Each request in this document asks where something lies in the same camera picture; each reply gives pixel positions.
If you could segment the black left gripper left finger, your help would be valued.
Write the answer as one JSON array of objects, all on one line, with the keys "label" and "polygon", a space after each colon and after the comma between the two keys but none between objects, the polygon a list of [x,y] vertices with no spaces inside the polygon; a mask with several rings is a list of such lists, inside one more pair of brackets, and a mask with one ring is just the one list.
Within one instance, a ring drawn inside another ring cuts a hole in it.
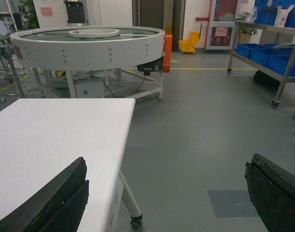
[{"label": "black left gripper left finger", "polygon": [[0,220],[0,232],[75,232],[89,197],[87,165],[79,157]]}]

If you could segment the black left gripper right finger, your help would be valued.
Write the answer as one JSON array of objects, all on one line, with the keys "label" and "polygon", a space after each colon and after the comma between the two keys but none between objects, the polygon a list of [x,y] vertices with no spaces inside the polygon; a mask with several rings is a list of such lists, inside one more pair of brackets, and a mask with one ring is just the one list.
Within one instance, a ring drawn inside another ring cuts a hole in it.
[{"label": "black left gripper right finger", "polygon": [[254,154],[246,163],[248,193],[269,232],[295,232],[295,176]]}]

